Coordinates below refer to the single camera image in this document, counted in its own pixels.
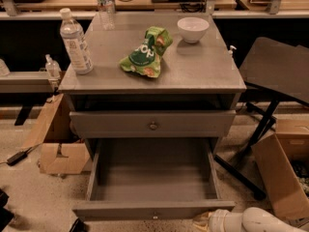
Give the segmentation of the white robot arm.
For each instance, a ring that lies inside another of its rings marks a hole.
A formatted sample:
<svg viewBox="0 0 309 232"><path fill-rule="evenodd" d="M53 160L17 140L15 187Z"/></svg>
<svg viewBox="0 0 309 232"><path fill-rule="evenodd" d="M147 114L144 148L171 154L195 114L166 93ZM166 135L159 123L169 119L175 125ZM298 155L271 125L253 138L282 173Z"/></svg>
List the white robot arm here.
<svg viewBox="0 0 309 232"><path fill-rule="evenodd" d="M195 217L193 225L201 232L306 232L256 207L242 213L218 209Z"/></svg>

